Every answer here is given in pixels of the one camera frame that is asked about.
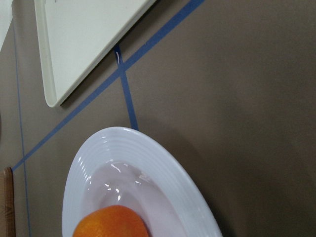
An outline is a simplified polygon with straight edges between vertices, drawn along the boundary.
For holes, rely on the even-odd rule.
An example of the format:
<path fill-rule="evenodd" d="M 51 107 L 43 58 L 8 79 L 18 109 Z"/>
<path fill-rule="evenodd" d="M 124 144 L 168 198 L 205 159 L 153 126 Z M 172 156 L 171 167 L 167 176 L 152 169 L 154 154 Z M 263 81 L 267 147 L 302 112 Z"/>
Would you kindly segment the orange fruit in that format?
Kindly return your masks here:
<path fill-rule="evenodd" d="M 74 237 L 148 237 L 142 218 L 132 209 L 112 205 L 85 216 L 76 226 Z"/>

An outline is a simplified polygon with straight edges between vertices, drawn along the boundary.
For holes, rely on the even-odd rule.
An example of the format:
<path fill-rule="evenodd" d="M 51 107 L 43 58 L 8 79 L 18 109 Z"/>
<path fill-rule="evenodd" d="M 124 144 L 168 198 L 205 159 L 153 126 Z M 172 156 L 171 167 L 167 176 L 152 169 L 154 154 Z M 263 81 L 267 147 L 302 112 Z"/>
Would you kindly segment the cream rectangular tray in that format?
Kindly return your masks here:
<path fill-rule="evenodd" d="M 61 105 L 153 4 L 153 0 L 35 1 L 47 105 Z"/>

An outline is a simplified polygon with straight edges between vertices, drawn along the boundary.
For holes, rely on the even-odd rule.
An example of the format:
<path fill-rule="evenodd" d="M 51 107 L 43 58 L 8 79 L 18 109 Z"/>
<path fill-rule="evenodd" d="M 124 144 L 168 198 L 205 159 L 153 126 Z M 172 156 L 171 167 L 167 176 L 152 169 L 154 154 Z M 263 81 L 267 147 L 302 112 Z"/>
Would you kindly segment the brown wooden tray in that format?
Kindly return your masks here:
<path fill-rule="evenodd" d="M 0 236 L 16 236 L 14 184 L 11 167 L 6 167 L 0 171 Z"/>

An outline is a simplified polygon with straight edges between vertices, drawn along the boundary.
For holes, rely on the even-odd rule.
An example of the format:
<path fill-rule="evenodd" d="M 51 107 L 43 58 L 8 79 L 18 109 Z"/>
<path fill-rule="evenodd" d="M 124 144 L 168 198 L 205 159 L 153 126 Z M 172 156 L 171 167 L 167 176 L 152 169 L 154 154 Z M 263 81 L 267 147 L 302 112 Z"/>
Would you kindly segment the white round plate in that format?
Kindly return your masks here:
<path fill-rule="evenodd" d="M 220 228 L 179 162 L 149 136 L 125 127 L 102 129 L 80 147 L 63 199 L 62 235 L 89 213 L 111 205 L 137 212 L 152 237 L 219 237 Z"/>

